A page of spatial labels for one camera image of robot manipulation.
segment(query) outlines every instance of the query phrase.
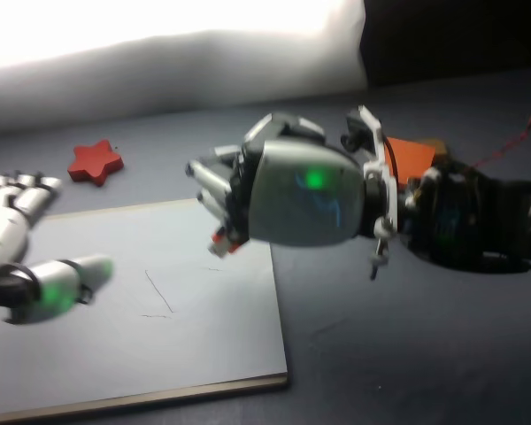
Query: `orange block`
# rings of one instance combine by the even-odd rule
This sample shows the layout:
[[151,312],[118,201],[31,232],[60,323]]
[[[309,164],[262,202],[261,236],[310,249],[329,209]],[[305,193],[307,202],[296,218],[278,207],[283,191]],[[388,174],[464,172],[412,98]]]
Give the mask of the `orange block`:
[[[396,157],[397,172],[399,173],[399,187],[407,184],[411,177],[422,177],[433,164],[435,148],[426,144],[407,142],[406,140],[388,137],[393,153]],[[393,173],[388,148],[386,147],[386,163],[389,171]]]

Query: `robotic hand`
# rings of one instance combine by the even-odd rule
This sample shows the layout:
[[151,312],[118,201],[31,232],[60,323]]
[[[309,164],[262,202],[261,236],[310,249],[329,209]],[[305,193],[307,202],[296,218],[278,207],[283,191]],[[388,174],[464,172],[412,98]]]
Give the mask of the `robotic hand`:
[[186,173],[203,187],[197,198],[220,221],[210,251],[223,257],[250,238],[319,246],[375,236],[374,278],[397,232],[396,180],[380,122],[364,106],[347,121],[350,144],[370,145],[373,160],[363,168],[327,147],[321,127],[285,113],[265,116],[242,146],[190,161]]
[[41,175],[0,175],[0,306],[10,323],[45,321],[87,304],[112,273],[102,255],[22,266],[28,234],[57,197],[61,181]]

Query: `bright light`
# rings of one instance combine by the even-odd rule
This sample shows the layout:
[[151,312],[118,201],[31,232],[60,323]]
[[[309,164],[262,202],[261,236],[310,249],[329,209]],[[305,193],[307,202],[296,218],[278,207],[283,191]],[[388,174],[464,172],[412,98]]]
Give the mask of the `bright light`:
[[156,35],[316,34],[342,0],[0,0],[0,67]]

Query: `red star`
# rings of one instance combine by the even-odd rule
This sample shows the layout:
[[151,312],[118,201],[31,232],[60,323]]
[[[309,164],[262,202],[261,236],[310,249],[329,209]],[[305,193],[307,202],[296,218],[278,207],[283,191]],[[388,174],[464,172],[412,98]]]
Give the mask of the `red star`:
[[101,140],[94,146],[77,146],[73,152],[75,161],[67,171],[74,182],[91,180],[96,186],[102,186],[108,174],[124,166],[122,157],[112,152],[108,140]]

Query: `whiteboard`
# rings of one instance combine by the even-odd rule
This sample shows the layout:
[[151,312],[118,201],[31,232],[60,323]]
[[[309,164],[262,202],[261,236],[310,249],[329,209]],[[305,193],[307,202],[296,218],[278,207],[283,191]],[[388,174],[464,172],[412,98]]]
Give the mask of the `whiteboard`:
[[0,308],[0,413],[286,374],[270,247],[218,259],[217,224],[194,200],[40,223],[27,264],[98,252],[114,275],[53,321],[16,327]]

